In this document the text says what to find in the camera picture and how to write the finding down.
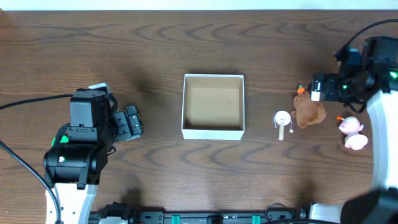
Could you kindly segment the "pink white duck toy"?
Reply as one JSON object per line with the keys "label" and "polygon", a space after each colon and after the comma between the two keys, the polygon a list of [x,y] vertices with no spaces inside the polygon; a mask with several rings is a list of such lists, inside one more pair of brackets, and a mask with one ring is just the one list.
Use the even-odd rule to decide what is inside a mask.
{"label": "pink white duck toy", "polygon": [[338,126],[339,130],[346,135],[344,140],[346,148],[358,151],[368,143],[368,138],[360,133],[364,125],[359,122],[357,117],[348,116],[344,118],[337,116],[336,119],[341,121]]}

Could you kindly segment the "brown plush capybara toy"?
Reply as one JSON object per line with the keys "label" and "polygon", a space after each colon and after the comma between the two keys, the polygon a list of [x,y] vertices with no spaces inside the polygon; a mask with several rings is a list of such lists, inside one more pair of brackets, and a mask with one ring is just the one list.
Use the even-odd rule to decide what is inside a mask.
{"label": "brown plush capybara toy", "polygon": [[297,126],[304,129],[309,125],[321,123],[326,118],[326,110],[320,101],[312,101],[311,95],[302,85],[298,86],[293,99],[294,110],[291,112]]}

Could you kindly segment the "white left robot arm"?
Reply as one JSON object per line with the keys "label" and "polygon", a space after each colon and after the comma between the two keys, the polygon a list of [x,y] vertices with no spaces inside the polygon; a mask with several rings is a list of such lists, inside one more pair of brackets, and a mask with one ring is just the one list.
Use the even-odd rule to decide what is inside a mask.
{"label": "white left robot arm", "polygon": [[88,223],[101,172],[116,152],[115,143],[139,138],[143,127],[135,106],[117,112],[110,106],[71,105],[70,115],[70,124],[44,155],[50,186],[46,196],[54,194],[57,199],[47,205],[47,221],[55,219],[51,212],[60,207],[63,223]]}

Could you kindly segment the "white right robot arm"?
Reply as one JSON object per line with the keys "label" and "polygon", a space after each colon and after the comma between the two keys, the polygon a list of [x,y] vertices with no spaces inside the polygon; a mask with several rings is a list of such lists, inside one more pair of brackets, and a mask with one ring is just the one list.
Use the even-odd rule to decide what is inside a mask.
{"label": "white right robot arm", "polygon": [[312,98],[318,100],[320,93],[366,104],[373,133],[373,180],[370,192],[343,205],[314,203],[309,218],[313,223],[397,223],[397,72],[316,74]]}

